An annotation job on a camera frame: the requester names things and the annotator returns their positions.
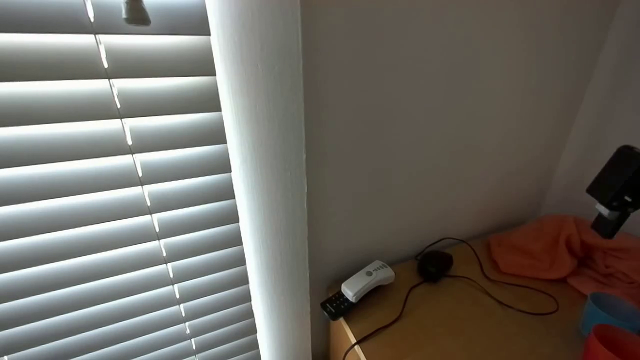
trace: black computer mouse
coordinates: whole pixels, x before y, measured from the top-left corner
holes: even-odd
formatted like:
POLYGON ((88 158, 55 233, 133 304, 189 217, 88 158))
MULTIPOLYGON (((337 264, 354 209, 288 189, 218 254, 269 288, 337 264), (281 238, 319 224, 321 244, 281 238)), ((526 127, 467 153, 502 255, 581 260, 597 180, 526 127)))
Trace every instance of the black computer mouse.
POLYGON ((418 274, 426 282, 438 282, 453 266, 453 256, 444 251, 427 251, 418 260, 418 274))

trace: black remote control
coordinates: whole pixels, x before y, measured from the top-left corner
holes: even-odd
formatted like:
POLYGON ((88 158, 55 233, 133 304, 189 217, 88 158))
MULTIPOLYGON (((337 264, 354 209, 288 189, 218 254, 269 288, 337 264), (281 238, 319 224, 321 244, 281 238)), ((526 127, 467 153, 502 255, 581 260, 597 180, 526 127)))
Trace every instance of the black remote control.
POLYGON ((329 319, 336 321, 348 313, 355 304, 355 302, 347 299, 342 291, 338 291, 321 302, 320 307, 329 319))

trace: window blind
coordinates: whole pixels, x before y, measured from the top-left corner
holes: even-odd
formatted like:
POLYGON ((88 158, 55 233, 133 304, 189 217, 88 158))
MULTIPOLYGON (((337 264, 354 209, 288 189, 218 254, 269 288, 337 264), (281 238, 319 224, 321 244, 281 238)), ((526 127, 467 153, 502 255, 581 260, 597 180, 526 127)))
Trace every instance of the window blind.
POLYGON ((0 359, 259 359, 204 0, 128 1, 0 1, 0 359))

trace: plastic cup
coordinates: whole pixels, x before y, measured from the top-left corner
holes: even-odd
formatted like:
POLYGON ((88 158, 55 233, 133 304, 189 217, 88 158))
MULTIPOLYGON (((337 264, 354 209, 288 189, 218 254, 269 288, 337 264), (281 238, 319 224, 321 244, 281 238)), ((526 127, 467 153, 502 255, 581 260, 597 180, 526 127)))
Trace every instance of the plastic cup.
POLYGON ((615 295, 590 293, 584 305, 580 331, 588 336, 591 328, 599 323, 608 323, 639 334, 640 309, 615 295))
POLYGON ((593 327, 582 352, 582 360, 638 359, 640 359, 640 336, 603 323, 593 327))

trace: black cable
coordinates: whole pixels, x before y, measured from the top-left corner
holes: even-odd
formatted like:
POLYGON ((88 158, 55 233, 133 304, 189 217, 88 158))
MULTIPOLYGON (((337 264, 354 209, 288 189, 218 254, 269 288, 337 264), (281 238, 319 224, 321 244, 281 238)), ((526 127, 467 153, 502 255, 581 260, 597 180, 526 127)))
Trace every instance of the black cable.
MULTIPOLYGON (((540 290, 540 289, 536 289, 533 288, 531 286, 527 286, 527 285, 522 285, 522 284, 514 284, 512 282, 506 282, 506 281, 501 281, 501 280, 496 280, 492 277, 490 277, 489 275, 486 274, 485 270, 484 270, 484 266, 482 265, 482 261, 480 260, 480 256, 478 256, 478 253, 476 252, 476 250, 474 249, 473 246, 471 246, 471 244, 469 244, 468 242, 466 242, 465 240, 459 239, 459 238, 442 238, 439 239, 437 241, 434 241, 433 243, 430 243, 429 245, 427 245, 422 251, 420 251, 418 254, 416 254, 416 256, 414 257, 414 259, 416 261, 420 260, 420 256, 427 251, 428 248, 436 245, 437 243, 440 243, 441 241, 444 240, 456 240, 456 241, 460 241, 462 243, 464 243, 466 246, 468 246, 471 251, 474 253, 476 260, 478 261, 478 265, 480 266, 480 272, 482 272, 482 275, 484 276, 485 279, 489 280, 489 281, 493 281, 493 282, 498 282, 500 284, 505 284, 505 285, 510 285, 510 286, 516 286, 519 288, 523 288, 523 289, 529 289, 535 292, 538 292, 540 294, 546 295, 548 297, 550 297, 554 303, 556 304, 556 308, 551 310, 551 311, 545 311, 542 313, 534 313, 532 311, 527 311, 527 310, 523 310, 523 309, 519 309, 515 306, 511 306, 507 303, 505 303, 504 301, 498 299, 497 297, 493 296, 487 289, 485 289, 482 285, 480 285, 477 281, 471 279, 470 277, 467 276, 463 276, 463 275, 445 275, 445 277, 451 277, 451 278, 459 278, 459 279, 466 279, 469 281, 472 281, 473 283, 475 283, 476 285, 478 285, 482 291, 484 292, 485 295, 487 295, 488 297, 490 297, 491 299, 493 299, 494 301, 496 301, 498 304, 508 308, 508 309, 512 309, 515 311, 518 311, 519 313, 523 313, 523 314, 527 314, 527 315, 533 315, 533 316, 547 316, 547 315, 551 315, 551 314, 555 314, 558 312, 558 310, 560 310, 560 303, 558 303, 558 299, 551 295, 550 293, 544 291, 544 290, 540 290)), ((402 316, 402 314, 404 313, 404 308, 406 307, 406 302, 407 300, 409 300, 409 295, 411 295, 411 292, 417 288, 418 286, 424 284, 424 281, 418 282, 417 284, 413 285, 411 288, 409 288, 409 290, 406 292, 406 295, 404 296, 404 302, 402 304, 402 308, 400 309, 400 313, 396 316, 395 319, 391 320, 389 323, 386 323, 385 325, 382 325, 381 327, 378 327, 377 329, 371 331, 369 334, 366 334, 365 336, 363 336, 362 338, 360 338, 359 340, 356 340, 353 344, 351 344, 351 346, 349 346, 347 348, 347 350, 344 352, 344 355, 342 356, 342 360, 346 360, 347 359, 347 355, 349 355, 349 352, 351 350, 353 350, 353 348, 355 348, 356 346, 362 344, 363 342, 367 341, 368 339, 372 338, 373 336, 375 336, 377 333, 379 333, 382 330, 385 330, 389 327, 391 327, 392 325, 394 325, 398 320, 400 320, 400 317, 402 316)))
POLYGON ((395 319, 391 320, 389 323, 382 325, 381 327, 378 327, 377 329, 373 330, 372 332, 370 332, 369 334, 366 334, 365 336, 363 336, 362 338, 360 338, 360 340, 357 340, 356 342, 354 342, 353 344, 351 344, 350 347, 347 348, 347 350, 344 352, 344 355, 342 356, 342 360, 346 360, 347 355, 349 355, 349 352, 355 348, 357 345, 367 341, 369 338, 371 338, 372 336, 374 336, 375 334, 377 334, 378 332, 390 327, 391 325, 394 325, 398 320, 400 320, 400 316, 402 316, 402 313, 404 313, 404 308, 406 307, 406 301, 409 300, 409 295, 411 295, 411 292, 413 291, 413 289, 417 288, 418 286, 424 284, 424 281, 418 282, 417 284, 413 285, 409 291, 406 292, 406 295, 404 296, 404 302, 402 304, 402 308, 400 309, 400 313, 396 316, 395 319))

